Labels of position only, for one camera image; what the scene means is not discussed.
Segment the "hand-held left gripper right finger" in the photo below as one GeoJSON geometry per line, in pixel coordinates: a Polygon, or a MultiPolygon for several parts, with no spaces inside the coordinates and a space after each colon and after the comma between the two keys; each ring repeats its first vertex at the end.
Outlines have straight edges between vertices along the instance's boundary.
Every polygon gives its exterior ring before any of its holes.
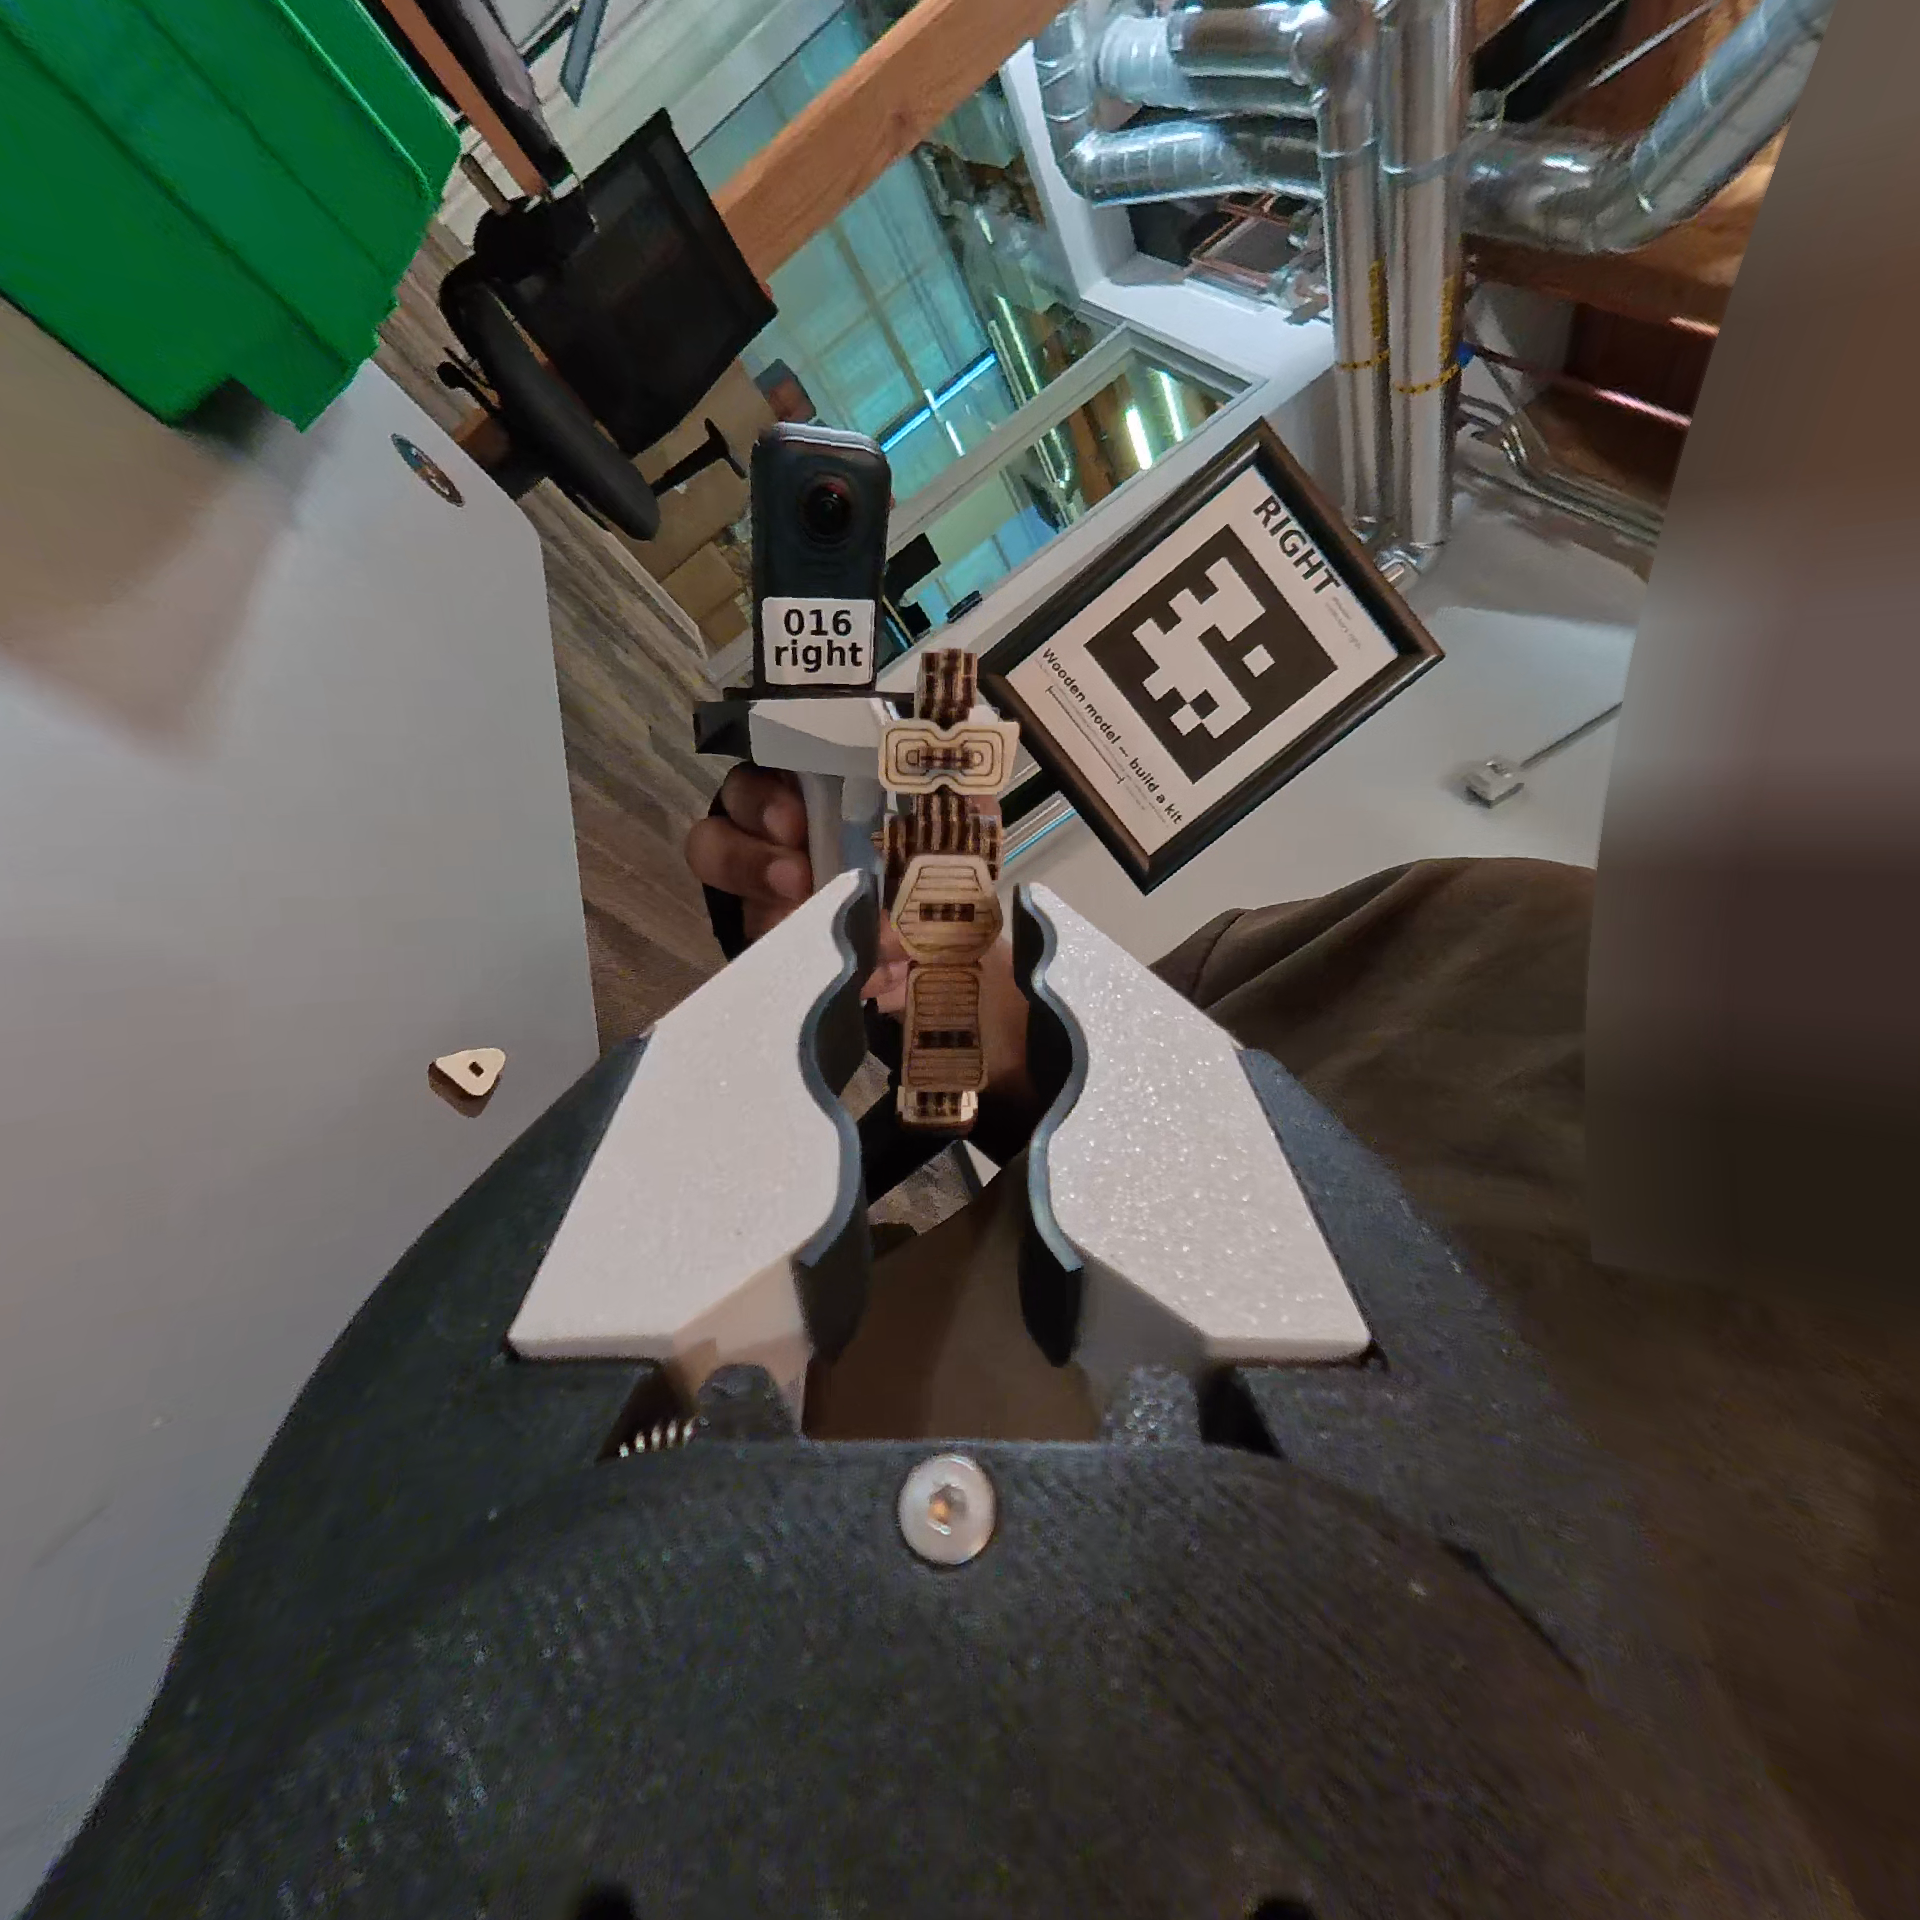
{"type": "Polygon", "coordinates": [[[1055,892],[1019,886],[1026,1057],[1022,1310],[1111,1395],[1140,1365],[1345,1364],[1371,1330],[1269,1111],[1278,1083],[1055,892]]]}

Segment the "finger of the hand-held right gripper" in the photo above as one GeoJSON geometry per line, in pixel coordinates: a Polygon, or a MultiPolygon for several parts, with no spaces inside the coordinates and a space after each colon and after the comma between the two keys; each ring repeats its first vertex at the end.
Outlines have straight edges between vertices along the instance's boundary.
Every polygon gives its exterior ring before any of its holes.
{"type": "Polygon", "coordinates": [[[803,698],[748,701],[748,760],[769,771],[881,781],[887,699],[803,698]]]}

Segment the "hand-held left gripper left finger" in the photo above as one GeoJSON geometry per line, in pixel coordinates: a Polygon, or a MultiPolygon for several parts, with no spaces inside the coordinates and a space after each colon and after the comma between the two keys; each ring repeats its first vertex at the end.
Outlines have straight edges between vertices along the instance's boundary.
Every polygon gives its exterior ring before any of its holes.
{"type": "Polygon", "coordinates": [[[801,1395],[873,1272],[843,1093],[867,1062],[877,892],[840,875],[641,1044],[509,1327],[535,1360],[657,1360],[695,1395],[756,1364],[801,1395]]]}

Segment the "wooden model figure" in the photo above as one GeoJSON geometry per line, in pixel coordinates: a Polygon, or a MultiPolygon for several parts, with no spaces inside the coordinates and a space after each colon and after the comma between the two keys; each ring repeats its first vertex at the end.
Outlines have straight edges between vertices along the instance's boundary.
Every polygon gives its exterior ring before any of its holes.
{"type": "Polygon", "coordinates": [[[1001,798],[1019,753],[962,646],[929,650],[912,713],[882,725],[882,908],[906,958],[898,1117],[919,1136],[967,1136],[991,1079],[980,967],[1003,931],[1001,798]]]}

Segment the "person's right hand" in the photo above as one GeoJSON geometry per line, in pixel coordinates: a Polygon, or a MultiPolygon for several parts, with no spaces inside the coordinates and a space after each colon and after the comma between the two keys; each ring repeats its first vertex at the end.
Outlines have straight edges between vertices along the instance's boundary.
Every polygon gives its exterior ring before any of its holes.
{"type": "MultiPolygon", "coordinates": [[[[724,961],[737,961],[815,892],[799,777],[737,762],[708,814],[689,829],[683,855],[715,942],[724,961]]],[[[869,1046],[892,1068],[900,1066],[906,974],[905,947],[882,916],[876,971],[862,994],[869,1046]]]]}

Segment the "stacked cardboard boxes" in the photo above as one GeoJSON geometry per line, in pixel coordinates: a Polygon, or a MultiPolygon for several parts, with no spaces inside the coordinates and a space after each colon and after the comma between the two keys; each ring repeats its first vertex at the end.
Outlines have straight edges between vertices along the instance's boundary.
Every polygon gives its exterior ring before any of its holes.
{"type": "Polygon", "coordinates": [[[737,358],[663,441],[639,455],[660,497],[660,532],[641,562],[693,620],[706,652],[750,628],[750,483],[757,434],[774,410],[737,358]]]}

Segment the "person's olive sweater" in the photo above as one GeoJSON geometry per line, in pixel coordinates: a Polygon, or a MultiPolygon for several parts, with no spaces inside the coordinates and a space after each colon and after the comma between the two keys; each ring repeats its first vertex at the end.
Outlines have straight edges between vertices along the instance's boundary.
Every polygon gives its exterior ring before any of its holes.
{"type": "Polygon", "coordinates": [[[1916,1278],[1592,1261],[1595,875],[1425,861],[1153,967],[1371,1146],[1629,1469],[1677,1622],[1860,1914],[1916,1914],[1916,1278]]]}

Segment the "black office chair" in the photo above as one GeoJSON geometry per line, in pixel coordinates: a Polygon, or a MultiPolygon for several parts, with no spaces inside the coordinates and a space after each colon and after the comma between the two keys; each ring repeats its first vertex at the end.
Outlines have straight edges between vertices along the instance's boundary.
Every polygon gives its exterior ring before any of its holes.
{"type": "Polygon", "coordinates": [[[497,428],[505,491],[556,481],[641,542],[660,488],[639,455],[779,310],[664,108],[561,195],[487,212],[440,307],[465,351],[440,374],[497,428]]]}

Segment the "framed marker sign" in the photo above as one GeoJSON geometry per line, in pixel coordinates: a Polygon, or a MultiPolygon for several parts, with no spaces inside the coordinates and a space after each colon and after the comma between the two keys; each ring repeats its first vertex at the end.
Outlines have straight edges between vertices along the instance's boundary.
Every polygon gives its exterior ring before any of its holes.
{"type": "Polygon", "coordinates": [[[1441,660],[1254,420],[996,640],[979,686],[1152,894],[1441,660]]]}

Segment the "wooden ceiling beam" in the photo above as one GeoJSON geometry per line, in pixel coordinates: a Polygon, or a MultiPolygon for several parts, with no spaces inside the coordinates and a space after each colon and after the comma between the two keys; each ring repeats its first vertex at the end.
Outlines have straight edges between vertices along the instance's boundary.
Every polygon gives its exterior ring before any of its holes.
{"type": "Polygon", "coordinates": [[[1059,2],[922,2],[731,179],[715,207],[761,285],[908,156],[1059,2]]]}

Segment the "silver ventilation pipes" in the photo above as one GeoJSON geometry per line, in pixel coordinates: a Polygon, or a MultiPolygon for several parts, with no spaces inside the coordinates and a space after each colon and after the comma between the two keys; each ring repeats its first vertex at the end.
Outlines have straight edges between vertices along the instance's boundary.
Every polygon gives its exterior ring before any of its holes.
{"type": "Polygon", "coordinates": [[[1599,259],[1696,219],[1789,126],[1835,2],[1750,4],[1635,133],[1472,110],[1474,4],[1067,4],[1031,43],[1091,205],[1318,204],[1338,495],[1405,567],[1454,533],[1468,247],[1599,259]]]}

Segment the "green plastic bin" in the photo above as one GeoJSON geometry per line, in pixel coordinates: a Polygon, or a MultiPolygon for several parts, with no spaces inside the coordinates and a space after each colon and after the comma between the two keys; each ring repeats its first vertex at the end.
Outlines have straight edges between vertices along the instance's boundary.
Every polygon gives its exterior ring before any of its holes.
{"type": "Polygon", "coordinates": [[[2,288],[159,420],[310,428],[372,358],[458,131],[355,2],[6,2],[2,288]]]}

